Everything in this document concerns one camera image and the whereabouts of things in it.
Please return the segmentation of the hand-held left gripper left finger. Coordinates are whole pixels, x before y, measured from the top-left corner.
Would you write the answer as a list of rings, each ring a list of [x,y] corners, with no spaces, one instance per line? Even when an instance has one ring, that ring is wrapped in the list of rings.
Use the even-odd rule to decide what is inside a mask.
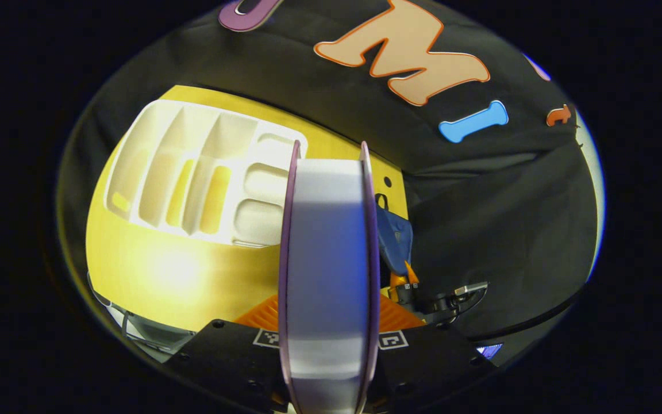
[[[286,413],[278,296],[235,321],[217,318],[164,362],[164,369],[239,413]]]

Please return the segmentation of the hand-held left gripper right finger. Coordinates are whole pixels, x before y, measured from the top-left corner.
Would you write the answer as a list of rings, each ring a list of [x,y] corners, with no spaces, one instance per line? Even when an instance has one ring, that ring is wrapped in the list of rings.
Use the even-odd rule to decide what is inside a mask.
[[[423,413],[497,371],[452,325],[426,325],[384,294],[379,303],[373,413]]]

